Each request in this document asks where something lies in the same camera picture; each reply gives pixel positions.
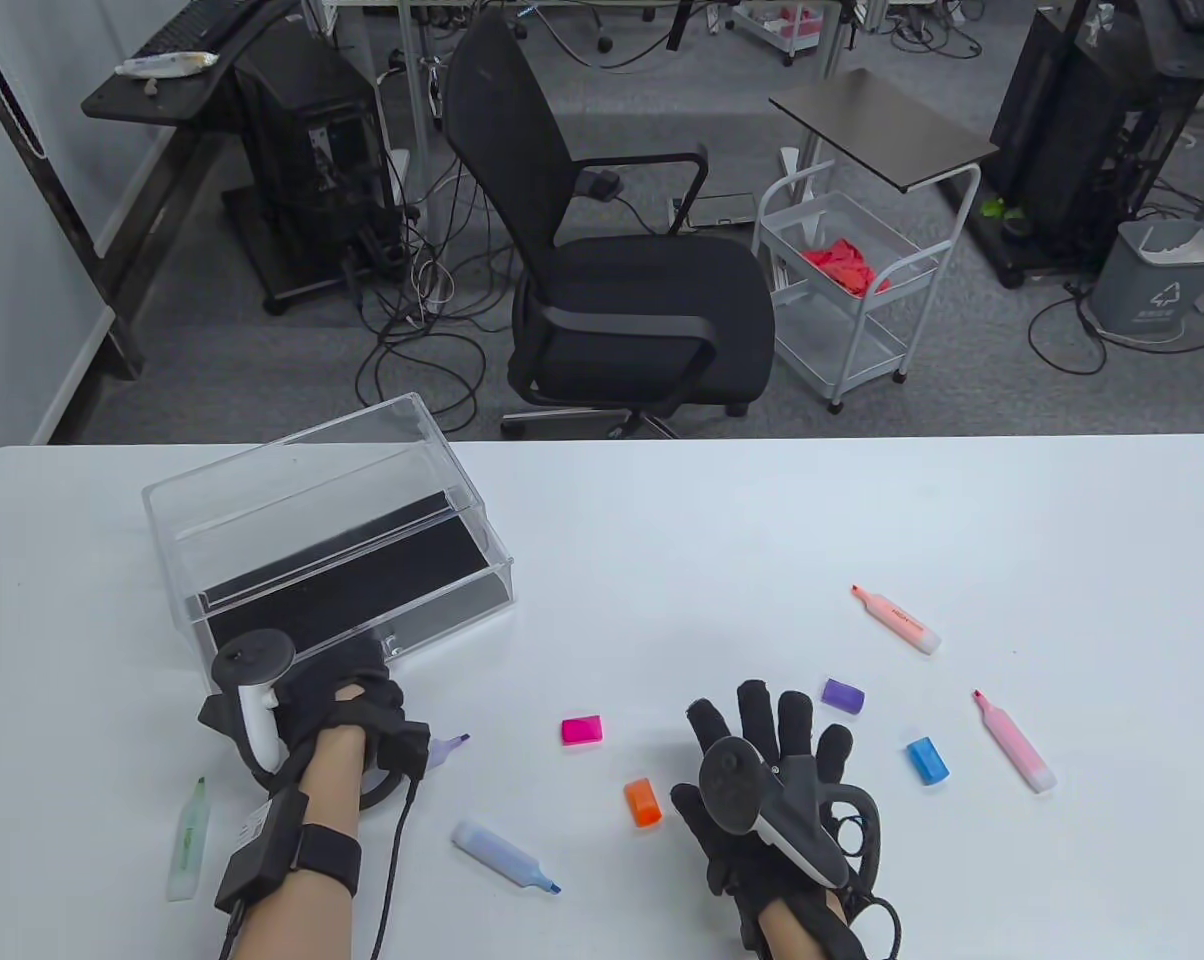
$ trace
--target white wall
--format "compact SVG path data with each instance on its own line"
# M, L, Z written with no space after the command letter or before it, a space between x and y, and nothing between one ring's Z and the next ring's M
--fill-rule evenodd
M0 124L0 447L48 438L112 319Z
M0 69L104 253L171 131L81 102L185 0L0 0Z

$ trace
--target orange highlighter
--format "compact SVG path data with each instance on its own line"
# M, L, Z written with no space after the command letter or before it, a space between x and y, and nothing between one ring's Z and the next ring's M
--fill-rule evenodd
M922 653L927 655L936 653L937 646L940 644L940 637L916 617L909 617L881 594L870 594L862 587L852 587L850 591L864 605L864 609L873 617L873 620L880 622L905 643L916 646Z
M650 781L633 781L625 785L624 799L628 801L628 812L639 828L654 828L665 818Z

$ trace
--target green highlighter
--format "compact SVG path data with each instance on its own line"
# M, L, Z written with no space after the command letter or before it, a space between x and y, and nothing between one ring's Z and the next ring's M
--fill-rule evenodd
M209 803L206 800L206 778L197 778L194 795L181 811L181 831L176 834L176 849L171 850L171 873L167 873L167 900L193 900L197 893L201 855L206 847L206 824Z

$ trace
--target orange cap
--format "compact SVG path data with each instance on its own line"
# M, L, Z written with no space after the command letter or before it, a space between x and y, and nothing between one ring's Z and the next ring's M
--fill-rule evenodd
M630 812L633 813L633 823L639 828L654 828L665 818L650 781L628 783L624 788L624 796L628 801Z

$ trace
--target chair backrest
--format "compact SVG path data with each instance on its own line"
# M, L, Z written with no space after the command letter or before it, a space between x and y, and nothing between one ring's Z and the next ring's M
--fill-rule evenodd
M543 289L553 234L576 193L576 164L500 10L479 14L452 54L442 123Z

